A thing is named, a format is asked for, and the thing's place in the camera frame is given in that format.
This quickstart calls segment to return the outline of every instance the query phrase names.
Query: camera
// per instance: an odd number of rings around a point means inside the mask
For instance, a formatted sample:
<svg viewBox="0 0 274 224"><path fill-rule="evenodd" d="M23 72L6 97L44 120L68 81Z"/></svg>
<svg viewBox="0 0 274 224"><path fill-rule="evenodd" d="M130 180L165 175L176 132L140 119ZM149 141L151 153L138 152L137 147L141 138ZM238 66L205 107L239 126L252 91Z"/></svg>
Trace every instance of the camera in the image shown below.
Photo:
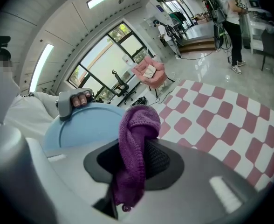
<svg viewBox="0 0 274 224"><path fill-rule="evenodd" d="M10 36L0 36L0 61L9 61L11 59L11 53L3 48L7 47L10 40Z"/></svg>

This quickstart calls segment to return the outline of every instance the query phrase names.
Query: wooden floor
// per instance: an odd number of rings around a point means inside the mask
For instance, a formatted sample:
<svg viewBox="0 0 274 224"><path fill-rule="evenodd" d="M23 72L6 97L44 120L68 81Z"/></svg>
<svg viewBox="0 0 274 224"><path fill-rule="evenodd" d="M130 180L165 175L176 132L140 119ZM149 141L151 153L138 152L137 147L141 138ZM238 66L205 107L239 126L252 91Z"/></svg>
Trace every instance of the wooden floor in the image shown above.
<svg viewBox="0 0 274 224"><path fill-rule="evenodd" d="M202 50L216 50L214 39L213 38L206 38L206 39L199 39L194 41L186 40L184 42L184 46L179 48L181 53L191 52L191 51L202 51Z"/></svg>

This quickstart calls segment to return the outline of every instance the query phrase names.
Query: person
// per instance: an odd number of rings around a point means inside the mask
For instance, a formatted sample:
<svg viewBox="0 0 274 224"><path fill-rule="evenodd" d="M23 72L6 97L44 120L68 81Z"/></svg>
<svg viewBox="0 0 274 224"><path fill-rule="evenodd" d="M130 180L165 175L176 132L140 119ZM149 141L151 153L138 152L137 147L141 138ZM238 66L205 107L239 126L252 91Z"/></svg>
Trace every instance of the person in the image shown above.
<svg viewBox="0 0 274 224"><path fill-rule="evenodd" d="M165 25L162 24L162 23L160 23L160 21L157 20L157 19L155 19L153 23L154 23L154 26L155 26L155 27L156 27L156 26L158 27L159 32L160 32L160 34L161 34L160 37L161 37L161 38L164 38L165 42L167 42L167 44L170 46L170 48L174 51L175 57L176 57L177 59L181 59L182 56L181 56L181 54L180 54L180 52L179 52L178 46L177 46L177 44L175 43L173 37L168 36L168 34L167 34L167 32L166 32Z"/></svg>
<svg viewBox="0 0 274 224"><path fill-rule="evenodd" d="M87 104L89 91L70 101L76 108ZM26 138L33 138L43 144L43 138L52 121L58 116L55 101L57 96L42 92L29 95L17 94L9 107L4 123L18 128Z"/></svg>
<svg viewBox="0 0 274 224"><path fill-rule="evenodd" d="M242 60L241 48L242 48L242 38L240 29L240 17L239 14L246 14L246 10L240 8L236 5L236 0L217 0L224 13L227 15L225 22L223 22L223 27L230 36L232 42L232 65L231 69L237 73L241 74L241 69L239 67L245 65L246 63Z"/></svg>
<svg viewBox="0 0 274 224"><path fill-rule="evenodd" d="M18 128L25 138L33 138L43 144L44 135L58 116L57 96L42 92L20 95L20 88L13 79L10 53L0 49L0 124ZM87 104L89 91L73 97L71 104L79 108Z"/></svg>

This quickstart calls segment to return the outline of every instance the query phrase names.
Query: pink armchair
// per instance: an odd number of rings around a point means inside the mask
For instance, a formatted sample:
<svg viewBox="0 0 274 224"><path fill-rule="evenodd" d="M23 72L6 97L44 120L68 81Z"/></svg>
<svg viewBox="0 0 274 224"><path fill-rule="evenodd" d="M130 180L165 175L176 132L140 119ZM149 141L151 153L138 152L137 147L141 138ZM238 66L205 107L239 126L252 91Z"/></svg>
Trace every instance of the pink armchair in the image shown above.
<svg viewBox="0 0 274 224"><path fill-rule="evenodd" d="M154 66L157 70L152 78L147 78L143 76L147 67L149 65ZM165 67L163 63L159 63L151 59L149 56L146 56L142 62L140 62L137 66L132 69L132 72L137 76L137 78L144 84L147 84L150 89L157 89L160 85L162 85L166 79L169 79L165 73Z"/></svg>

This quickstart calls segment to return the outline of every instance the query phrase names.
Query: blue tray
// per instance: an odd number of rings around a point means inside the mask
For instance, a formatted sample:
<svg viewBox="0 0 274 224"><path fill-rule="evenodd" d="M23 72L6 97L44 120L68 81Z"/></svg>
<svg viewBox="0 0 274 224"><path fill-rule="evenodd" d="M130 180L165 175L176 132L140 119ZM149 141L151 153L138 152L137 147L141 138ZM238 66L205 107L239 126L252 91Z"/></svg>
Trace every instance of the blue tray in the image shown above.
<svg viewBox="0 0 274 224"><path fill-rule="evenodd" d="M103 103L90 103L74 109L67 121L56 117L47 130L43 149L85 145L95 141L113 141L118 138L118 127L125 110Z"/></svg>

